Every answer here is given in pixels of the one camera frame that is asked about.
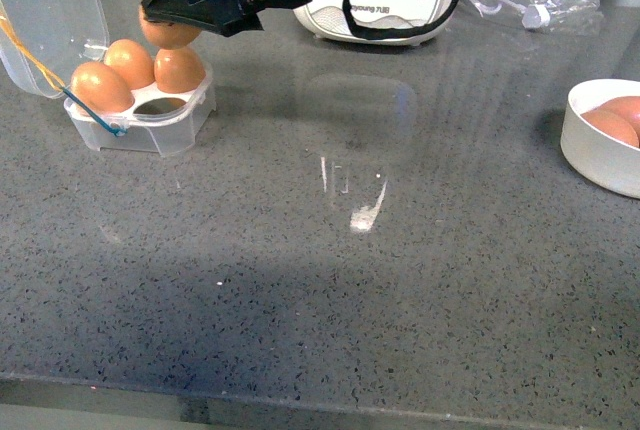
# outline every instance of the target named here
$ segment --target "egg carton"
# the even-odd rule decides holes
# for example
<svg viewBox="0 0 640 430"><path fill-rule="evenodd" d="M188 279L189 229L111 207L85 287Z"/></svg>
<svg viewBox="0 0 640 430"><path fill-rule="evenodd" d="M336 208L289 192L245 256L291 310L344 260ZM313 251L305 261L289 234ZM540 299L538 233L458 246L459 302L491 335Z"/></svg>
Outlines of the egg carton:
<svg viewBox="0 0 640 430"><path fill-rule="evenodd" d="M102 128L95 120L67 98L64 108L82 136L87 147L99 151L102 148L156 152L162 157L177 155L195 145L196 135L215 109L213 71L203 63L205 78L198 88L186 93L165 93L156 82L148 87L133 90L135 103L117 115L105 115L109 125L117 125L127 133L116 137ZM179 99L185 104L173 111L158 115L136 113L147 104L165 99Z"/></svg>

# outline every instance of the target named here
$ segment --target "blue cable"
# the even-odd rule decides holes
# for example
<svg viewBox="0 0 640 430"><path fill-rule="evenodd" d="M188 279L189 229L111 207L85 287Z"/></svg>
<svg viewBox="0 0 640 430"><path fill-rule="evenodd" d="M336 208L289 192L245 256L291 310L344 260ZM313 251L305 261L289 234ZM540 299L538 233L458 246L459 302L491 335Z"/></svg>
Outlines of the blue cable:
<svg viewBox="0 0 640 430"><path fill-rule="evenodd" d="M98 123L102 128L104 128L107 132L111 133L112 135L116 136L116 137L122 137L123 135L127 134L127 130L125 128L121 128L118 126L114 126L112 127L111 125L109 125L107 122L105 122L103 119L101 119L97 113L95 113L93 110L91 110L87 105L84 104L84 102L82 102L82 100L80 100L78 97L76 97L73 92L71 92L71 90L69 90L68 88L61 88L62 93L64 93L67 97L69 97L71 100L73 100L73 102L76 105L79 105L80 107L82 107L82 109L87 112L91 118L93 118L96 123Z"/></svg>

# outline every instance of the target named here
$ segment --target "gray countertop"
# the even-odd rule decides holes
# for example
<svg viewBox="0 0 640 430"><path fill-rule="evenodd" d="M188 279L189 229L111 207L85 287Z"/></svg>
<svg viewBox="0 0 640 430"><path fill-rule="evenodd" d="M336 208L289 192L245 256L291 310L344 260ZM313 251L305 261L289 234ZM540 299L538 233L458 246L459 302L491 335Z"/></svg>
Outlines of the gray countertop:
<svg viewBox="0 0 640 430"><path fill-rule="evenodd" d="M103 0L112 40L135 2ZM404 50L263 21L196 42L217 112L168 159L93 152L0 75L0 377L638 428L638 202L559 140L573 85L640 80L640 12L462 9Z"/></svg>

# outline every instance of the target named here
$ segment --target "white appliance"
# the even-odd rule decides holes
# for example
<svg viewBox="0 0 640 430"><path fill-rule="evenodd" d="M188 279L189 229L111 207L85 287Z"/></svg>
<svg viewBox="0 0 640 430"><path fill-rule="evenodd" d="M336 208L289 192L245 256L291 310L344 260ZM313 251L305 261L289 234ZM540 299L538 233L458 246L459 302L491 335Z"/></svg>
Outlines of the white appliance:
<svg viewBox="0 0 640 430"><path fill-rule="evenodd" d="M419 45L436 36L444 25L411 38L364 40L354 37L342 12L343 0L313 0L295 10L295 15L318 37L378 45ZM360 25L373 28L411 28L436 20L451 0L351 0L352 14Z"/></svg>

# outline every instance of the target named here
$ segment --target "brown egg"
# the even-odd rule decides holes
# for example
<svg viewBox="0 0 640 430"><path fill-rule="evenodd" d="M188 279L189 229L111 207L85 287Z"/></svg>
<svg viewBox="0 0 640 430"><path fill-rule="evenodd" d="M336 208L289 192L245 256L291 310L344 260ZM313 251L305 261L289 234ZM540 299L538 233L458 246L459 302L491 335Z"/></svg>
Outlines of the brown egg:
<svg viewBox="0 0 640 430"><path fill-rule="evenodd" d="M611 138L615 138L632 147L638 147L640 145L638 134L633 129L633 126L624 118L614 113L596 109L582 114L582 118Z"/></svg>
<svg viewBox="0 0 640 430"><path fill-rule="evenodd" d="M71 76L71 91L99 115L124 112L135 101L124 78L100 62L80 65Z"/></svg>
<svg viewBox="0 0 640 430"><path fill-rule="evenodd" d="M200 57L189 47L160 50L156 56L156 82L165 93L185 93L195 90L206 72Z"/></svg>
<svg viewBox="0 0 640 430"><path fill-rule="evenodd" d="M640 96L614 98L602 104L599 110L615 113L624 118L640 135Z"/></svg>
<svg viewBox="0 0 640 430"><path fill-rule="evenodd" d="M133 40L114 42L104 56L104 63L118 72L131 90L148 87L155 81L151 55Z"/></svg>
<svg viewBox="0 0 640 430"><path fill-rule="evenodd" d="M138 19L142 33L149 43L168 50L186 47L202 33L199 28L180 23L149 22L142 5L138 9Z"/></svg>

